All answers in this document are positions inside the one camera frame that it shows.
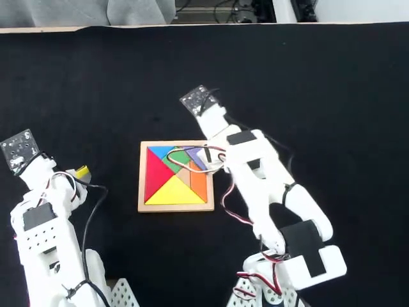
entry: yellow component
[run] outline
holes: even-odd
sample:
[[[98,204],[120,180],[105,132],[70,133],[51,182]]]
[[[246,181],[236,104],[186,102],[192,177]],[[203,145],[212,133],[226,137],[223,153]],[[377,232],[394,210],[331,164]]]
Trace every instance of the yellow component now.
[[[82,177],[89,174],[89,169],[86,165],[81,166],[79,169],[75,171],[75,177],[81,179]]]
[[[173,175],[145,205],[181,205],[205,203],[190,187]]]

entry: white wall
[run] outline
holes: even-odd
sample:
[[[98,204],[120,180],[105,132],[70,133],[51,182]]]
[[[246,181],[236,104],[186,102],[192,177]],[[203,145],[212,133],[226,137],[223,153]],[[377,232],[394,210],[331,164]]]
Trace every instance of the white wall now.
[[[409,0],[318,0],[319,22],[409,21]]]

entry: wooden frame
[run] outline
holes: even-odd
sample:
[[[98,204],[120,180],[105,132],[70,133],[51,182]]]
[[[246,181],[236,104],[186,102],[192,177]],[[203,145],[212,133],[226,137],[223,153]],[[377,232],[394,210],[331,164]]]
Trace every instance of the wooden frame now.
[[[145,179],[146,179],[146,150],[149,146],[194,146],[204,145],[206,141],[143,141],[141,142],[141,155],[139,160],[139,194],[138,212],[189,212],[213,211],[215,208],[213,195],[213,175],[207,174],[207,203],[183,205],[145,205]]]

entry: red triangle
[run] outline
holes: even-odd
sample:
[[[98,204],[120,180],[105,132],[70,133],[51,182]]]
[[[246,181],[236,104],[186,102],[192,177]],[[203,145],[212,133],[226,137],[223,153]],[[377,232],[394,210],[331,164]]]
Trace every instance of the red triangle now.
[[[151,150],[146,149],[145,202],[174,175]]]

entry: yellow triangle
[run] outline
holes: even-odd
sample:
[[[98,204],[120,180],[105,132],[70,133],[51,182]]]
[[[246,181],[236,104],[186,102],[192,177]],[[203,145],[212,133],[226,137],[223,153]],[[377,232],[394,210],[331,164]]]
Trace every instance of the yellow triangle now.
[[[186,203],[205,203],[190,187],[173,175],[145,205],[181,205]]]

